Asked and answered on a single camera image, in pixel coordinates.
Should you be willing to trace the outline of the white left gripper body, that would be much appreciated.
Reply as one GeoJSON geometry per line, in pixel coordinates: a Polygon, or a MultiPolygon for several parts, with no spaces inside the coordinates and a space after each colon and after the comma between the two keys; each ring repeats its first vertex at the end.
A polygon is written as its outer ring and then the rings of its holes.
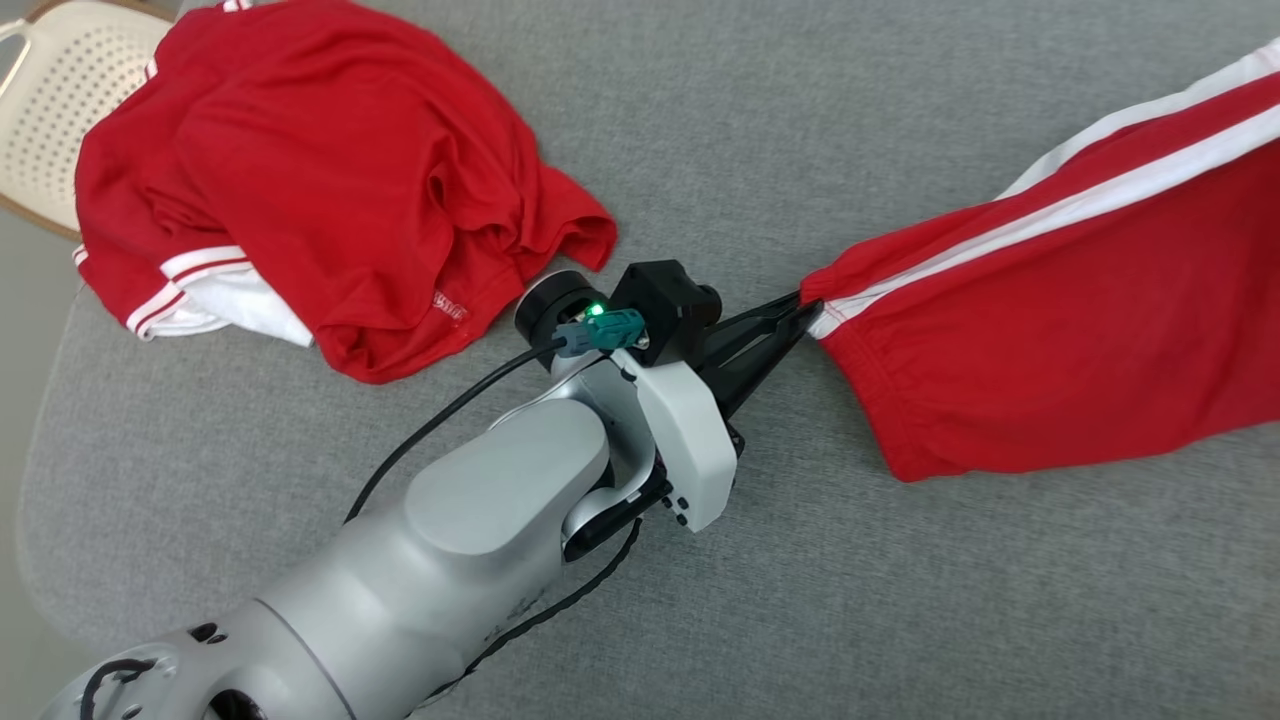
{"type": "Polygon", "coordinates": [[[613,352],[611,360],[634,378],[675,509],[690,532],[705,530],[726,510],[739,462],[713,393],[684,361],[641,366],[625,350],[613,352]]]}

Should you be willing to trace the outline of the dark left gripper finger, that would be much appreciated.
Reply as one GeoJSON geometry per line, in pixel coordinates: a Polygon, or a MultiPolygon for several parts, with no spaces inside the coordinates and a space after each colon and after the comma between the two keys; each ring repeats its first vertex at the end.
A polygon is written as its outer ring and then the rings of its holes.
{"type": "Polygon", "coordinates": [[[772,348],[758,345],[730,363],[717,363],[716,402],[721,416],[728,420],[736,414],[794,347],[777,357],[772,348]]]}
{"type": "Polygon", "coordinates": [[[819,307],[795,291],[717,322],[708,331],[708,363],[730,363],[758,345],[781,357],[805,336],[819,307]]]}

